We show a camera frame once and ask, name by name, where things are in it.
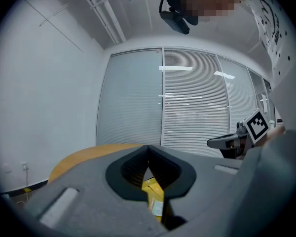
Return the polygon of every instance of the ceiling pipe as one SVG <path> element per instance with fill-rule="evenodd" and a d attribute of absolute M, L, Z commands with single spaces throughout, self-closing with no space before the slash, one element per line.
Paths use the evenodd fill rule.
<path fill-rule="evenodd" d="M 122 28 L 121 28 L 121 26 L 120 26 L 120 24 L 119 24 L 116 16 L 115 16 L 115 13 L 114 13 L 114 11 L 113 11 L 113 9 L 112 9 L 109 1 L 108 0 L 103 0 L 103 1 L 104 1 L 104 7 L 108 11 L 108 13 L 109 13 L 109 15 L 110 15 L 110 17 L 111 17 L 111 19 L 112 19 L 112 21 L 113 21 L 116 29 L 117 29 L 118 34 L 120 35 L 122 41 L 123 42 L 126 42 L 126 38 L 125 38 L 124 32 L 123 32 L 123 30 L 122 30 Z"/>
<path fill-rule="evenodd" d="M 97 8 L 95 5 L 97 4 L 97 0 L 87 0 L 90 7 L 93 9 L 95 14 L 98 16 L 100 22 L 104 26 L 105 30 L 108 32 L 109 37 L 113 41 L 114 44 L 119 44 L 118 37 L 113 30 L 113 28 L 110 26 L 108 19 L 106 18 L 103 10 L 101 8 Z"/>

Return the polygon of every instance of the person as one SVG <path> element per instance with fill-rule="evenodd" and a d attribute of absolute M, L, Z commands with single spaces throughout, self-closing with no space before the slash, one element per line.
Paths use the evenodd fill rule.
<path fill-rule="evenodd" d="M 259 38 L 272 63 L 274 89 L 269 98 L 285 127 L 268 132 L 256 146 L 263 146 L 286 129 L 296 130 L 296 29 L 277 0 L 181 0 L 187 16 L 224 16 L 236 4 L 251 7 Z"/>

